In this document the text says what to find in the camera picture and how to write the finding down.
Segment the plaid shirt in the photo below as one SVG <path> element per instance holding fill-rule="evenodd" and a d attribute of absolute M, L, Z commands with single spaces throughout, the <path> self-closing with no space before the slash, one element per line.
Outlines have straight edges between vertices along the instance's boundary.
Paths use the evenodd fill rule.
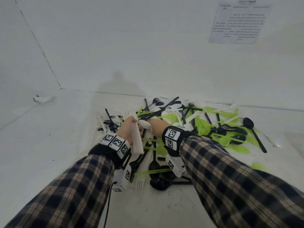
<path fill-rule="evenodd" d="M 231 157 L 217 142 L 191 136 L 180 145 L 200 200 L 218 227 L 304 227 L 304 194 Z M 89 155 L 52 181 L 7 227 L 97 227 L 114 165 Z"/>

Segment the white paper scrap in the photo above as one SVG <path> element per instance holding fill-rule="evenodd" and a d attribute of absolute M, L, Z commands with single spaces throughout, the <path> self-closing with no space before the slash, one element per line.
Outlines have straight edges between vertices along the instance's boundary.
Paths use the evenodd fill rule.
<path fill-rule="evenodd" d="M 255 43 L 271 9 L 256 0 L 220 1 L 209 42 Z"/>

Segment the white wall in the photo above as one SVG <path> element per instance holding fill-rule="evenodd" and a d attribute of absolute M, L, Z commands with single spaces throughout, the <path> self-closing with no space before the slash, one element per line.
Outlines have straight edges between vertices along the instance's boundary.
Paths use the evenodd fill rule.
<path fill-rule="evenodd" d="M 0 129 L 59 89 L 19 7 L 0 0 Z"/>
<path fill-rule="evenodd" d="M 17 3 L 63 88 L 304 110 L 304 0 L 264 0 L 254 45 L 208 43 L 219 1 Z"/>

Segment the hand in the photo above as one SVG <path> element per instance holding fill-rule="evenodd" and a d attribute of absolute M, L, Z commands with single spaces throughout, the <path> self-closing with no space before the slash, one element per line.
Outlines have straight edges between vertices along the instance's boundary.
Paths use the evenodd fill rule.
<path fill-rule="evenodd" d="M 137 122 L 137 120 L 133 116 L 128 117 L 124 121 L 124 123 L 121 125 L 119 130 L 116 132 L 116 134 L 119 137 L 123 138 L 124 140 L 127 140 L 130 145 L 133 144 L 133 139 L 131 136 L 131 123 L 132 122 Z"/>
<path fill-rule="evenodd" d="M 171 126 L 168 122 L 161 119 L 150 119 L 148 121 L 152 126 L 152 133 L 155 137 L 161 138 L 164 130 Z"/>

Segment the paper notice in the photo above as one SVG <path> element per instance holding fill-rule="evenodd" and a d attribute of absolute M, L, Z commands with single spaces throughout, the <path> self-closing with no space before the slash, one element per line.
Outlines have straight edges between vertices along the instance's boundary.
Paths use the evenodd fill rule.
<path fill-rule="evenodd" d="M 220 1 L 209 42 L 255 43 L 271 8 L 255 0 Z"/>

